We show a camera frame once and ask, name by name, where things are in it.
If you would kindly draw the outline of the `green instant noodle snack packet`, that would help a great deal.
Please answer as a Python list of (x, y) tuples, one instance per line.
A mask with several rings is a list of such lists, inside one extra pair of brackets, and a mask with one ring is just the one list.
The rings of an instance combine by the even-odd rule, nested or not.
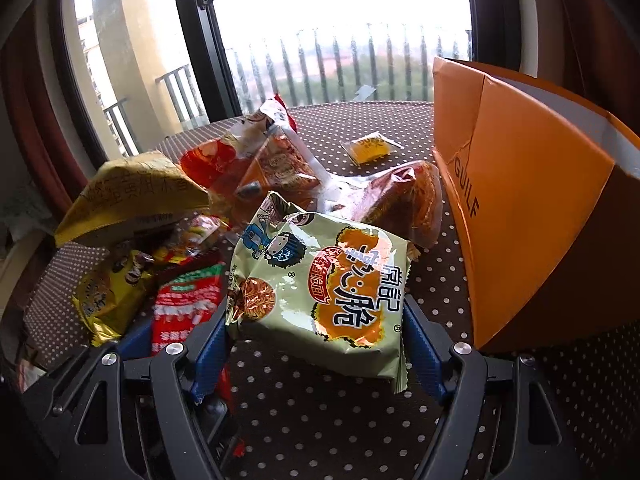
[(408, 387), (401, 333), (408, 240), (269, 193), (231, 258), (226, 324), (348, 376)]

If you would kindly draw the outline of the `clear orange spicy snack packet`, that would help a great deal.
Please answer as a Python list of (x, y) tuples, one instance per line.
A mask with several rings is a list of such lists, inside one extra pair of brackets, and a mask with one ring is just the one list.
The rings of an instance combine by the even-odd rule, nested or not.
[(294, 130), (273, 126), (233, 195), (243, 203), (259, 205), (269, 192), (276, 192), (305, 208), (329, 180), (329, 173)]

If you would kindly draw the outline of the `yellow gold snack packet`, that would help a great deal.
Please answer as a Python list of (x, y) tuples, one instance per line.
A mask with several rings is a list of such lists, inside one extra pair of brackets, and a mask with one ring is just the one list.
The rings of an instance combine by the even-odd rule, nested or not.
[(148, 294), (153, 263), (145, 252), (116, 248), (79, 281), (72, 300), (93, 347), (126, 333)]

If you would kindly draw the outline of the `yellow chip bag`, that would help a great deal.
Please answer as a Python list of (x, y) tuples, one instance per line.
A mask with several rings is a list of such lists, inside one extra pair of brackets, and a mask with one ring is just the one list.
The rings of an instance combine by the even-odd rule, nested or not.
[(160, 151), (110, 160), (82, 190), (54, 233), (62, 247), (112, 246), (208, 207), (201, 185)]

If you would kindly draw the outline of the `dark red curtain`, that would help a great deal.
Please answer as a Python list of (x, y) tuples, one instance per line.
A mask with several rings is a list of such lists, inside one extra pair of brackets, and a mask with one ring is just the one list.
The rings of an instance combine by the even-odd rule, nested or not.
[(60, 222), (88, 180), (54, 114), (38, 54), (32, 9), (20, 18), (1, 49), (1, 88), (29, 174), (54, 220)]

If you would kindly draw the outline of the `red white peanut bag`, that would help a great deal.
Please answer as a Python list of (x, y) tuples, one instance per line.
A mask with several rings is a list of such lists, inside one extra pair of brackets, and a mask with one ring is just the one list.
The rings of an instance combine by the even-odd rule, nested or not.
[(277, 93), (256, 112), (238, 119), (220, 138), (186, 151), (180, 158), (180, 167), (209, 192), (228, 196), (242, 180), (274, 125), (297, 130), (295, 120)]

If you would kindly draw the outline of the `orange cardboard box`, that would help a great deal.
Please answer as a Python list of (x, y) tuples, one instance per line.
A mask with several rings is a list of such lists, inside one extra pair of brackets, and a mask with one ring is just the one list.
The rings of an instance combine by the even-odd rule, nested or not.
[(549, 81), (436, 58), (434, 155), (487, 352), (639, 317), (639, 139)]

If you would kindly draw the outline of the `clear red label snack packet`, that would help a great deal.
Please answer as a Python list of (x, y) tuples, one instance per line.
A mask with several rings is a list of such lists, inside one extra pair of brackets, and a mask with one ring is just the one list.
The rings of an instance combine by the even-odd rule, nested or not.
[(437, 242), (442, 225), (440, 173), (431, 162), (419, 159), (367, 177), (334, 177), (318, 207), (428, 249)]

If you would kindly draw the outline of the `small yellow candy packet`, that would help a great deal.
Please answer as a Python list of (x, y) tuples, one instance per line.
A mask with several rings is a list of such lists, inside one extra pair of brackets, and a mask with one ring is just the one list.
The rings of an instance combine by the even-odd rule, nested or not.
[(378, 131), (342, 143), (349, 159), (357, 166), (394, 154), (402, 145)]

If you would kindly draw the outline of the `balcony metal railing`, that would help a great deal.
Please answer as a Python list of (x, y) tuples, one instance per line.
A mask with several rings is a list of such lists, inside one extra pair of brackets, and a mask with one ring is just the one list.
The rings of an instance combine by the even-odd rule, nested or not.
[(230, 84), (221, 111), (207, 110), (186, 42), (160, 30), (116, 54), (90, 40), (93, 89), (120, 154), (137, 155), (179, 132), (257, 110), (282, 96), (289, 106), (363, 100), (429, 101), (435, 58), (469, 61), (473, 27), (449, 23), (235, 25), (221, 33)]

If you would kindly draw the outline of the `black window frame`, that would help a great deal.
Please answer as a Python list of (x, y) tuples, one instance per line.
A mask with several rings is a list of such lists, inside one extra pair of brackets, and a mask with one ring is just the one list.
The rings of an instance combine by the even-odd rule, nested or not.
[(231, 70), (224, 52), (214, 0), (176, 0), (198, 90), (211, 122), (240, 116)]

